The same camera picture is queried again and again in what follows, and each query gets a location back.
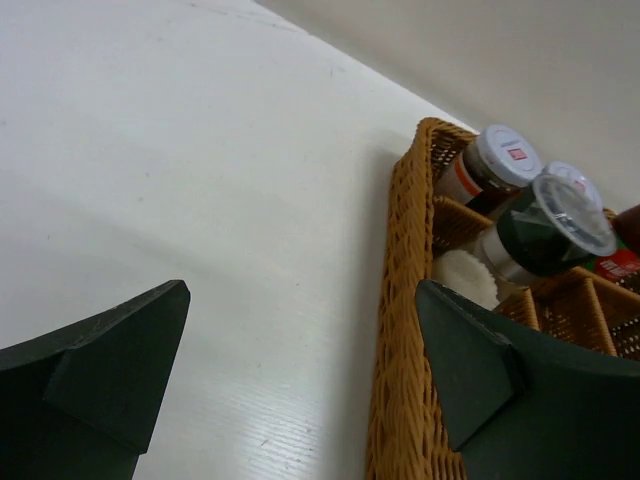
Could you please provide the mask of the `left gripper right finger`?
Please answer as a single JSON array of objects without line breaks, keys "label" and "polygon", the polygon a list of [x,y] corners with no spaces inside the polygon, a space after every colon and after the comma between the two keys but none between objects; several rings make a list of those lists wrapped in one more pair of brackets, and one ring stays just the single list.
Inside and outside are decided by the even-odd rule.
[{"label": "left gripper right finger", "polygon": [[639,365],[421,281],[416,310],[450,448],[471,479],[635,479]]}]

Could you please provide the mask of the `red chili sauce bottle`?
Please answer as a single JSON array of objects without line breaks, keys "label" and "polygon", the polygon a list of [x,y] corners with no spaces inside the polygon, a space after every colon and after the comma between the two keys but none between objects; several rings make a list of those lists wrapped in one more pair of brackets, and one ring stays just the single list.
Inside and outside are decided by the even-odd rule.
[{"label": "red chili sauce bottle", "polygon": [[599,276],[616,282],[639,272],[639,211],[640,205],[633,206],[610,221],[617,247],[612,255],[596,260],[595,273]]}]

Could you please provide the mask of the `white-lid brown sauce jar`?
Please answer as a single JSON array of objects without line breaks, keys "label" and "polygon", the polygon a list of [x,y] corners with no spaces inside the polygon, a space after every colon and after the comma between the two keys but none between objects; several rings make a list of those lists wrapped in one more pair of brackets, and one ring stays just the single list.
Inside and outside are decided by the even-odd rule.
[{"label": "white-lid brown sauce jar", "polygon": [[562,161],[552,161],[544,166],[543,172],[563,178],[589,198],[598,209],[603,209],[600,192],[594,183],[574,165]]}]

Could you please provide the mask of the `black-cap white powder grinder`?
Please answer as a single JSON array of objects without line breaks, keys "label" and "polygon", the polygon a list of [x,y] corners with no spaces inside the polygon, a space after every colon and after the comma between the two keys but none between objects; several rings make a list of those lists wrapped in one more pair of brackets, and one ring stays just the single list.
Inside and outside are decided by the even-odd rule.
[{"label": "black-cap white powder grinder", "polygon": [[546,278],[616,248],[603,210],[568,181],[542,174],[490,226],[437,257],[431,278],[495,310]]}]

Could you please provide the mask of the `white-lid dark sauce jar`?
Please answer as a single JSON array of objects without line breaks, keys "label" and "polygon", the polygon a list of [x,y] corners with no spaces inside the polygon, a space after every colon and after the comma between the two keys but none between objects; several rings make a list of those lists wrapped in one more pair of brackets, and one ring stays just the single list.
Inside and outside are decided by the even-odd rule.
[{"label": "white-lid dark sauce jar", "polygon": [[543,167],[520,133],[492,124],[453,158],[435,183],[434,194],[489,215],[517,196]]}]

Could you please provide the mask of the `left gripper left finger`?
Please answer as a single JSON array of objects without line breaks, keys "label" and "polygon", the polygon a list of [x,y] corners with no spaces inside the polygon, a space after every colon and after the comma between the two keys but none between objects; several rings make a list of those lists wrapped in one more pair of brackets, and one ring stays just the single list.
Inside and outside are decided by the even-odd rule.
[{"label": "left gripper left finger", "polygon": [[171,280],[1,351],[4,479],[130,479],[150,446],[190,291]]}]

